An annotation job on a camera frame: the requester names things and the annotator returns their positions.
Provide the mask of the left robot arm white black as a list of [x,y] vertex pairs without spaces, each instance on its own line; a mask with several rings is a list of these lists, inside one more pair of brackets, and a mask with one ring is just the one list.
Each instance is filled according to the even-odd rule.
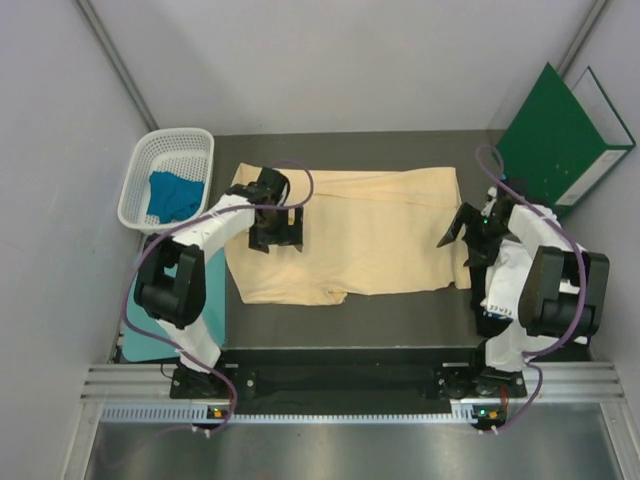
[[133,300],[168,334],[163,338],[134,326],[122,308],[131,330],[165,343],[178,353],[180,364],[193,371],[192,384],[205,396],[226,387],[227,374],[216,366],[221,347],[203,319],[207,302],[206,266],[236,235],[248,233],[248,247],[267,254],[272,246],[303,247],[304,206],[315,185],[305,172],[309,190],[289,204],[292,191],[282,172],[264,167],[247,184],[234,184],[219,201],[197,218],[153,235],[135,264],[131,277]]

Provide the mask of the peach yellow t shirt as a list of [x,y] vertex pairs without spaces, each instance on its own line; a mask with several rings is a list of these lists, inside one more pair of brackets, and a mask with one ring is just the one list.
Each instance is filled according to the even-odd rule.
[[283,173],[291,201],[308,201],[303,247],[262,253],[245,232],[227,242],[244,303],[325,306],[350,294],[470,288],[466,245],[439,244],[462,204],[455,168]]

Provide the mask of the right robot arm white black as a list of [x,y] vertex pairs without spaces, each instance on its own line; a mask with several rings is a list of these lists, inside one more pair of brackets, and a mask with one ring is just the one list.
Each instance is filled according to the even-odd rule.
[[481,312],[507,322],[466,372],[474,393],[490,395],[503,372],[598,332],[609,259],[571,240],[551,209],[508,184],[491,188],[484,208],[458,208],[439,244],[457,239],[467,246],[466,266],[482,279],[475,290]]

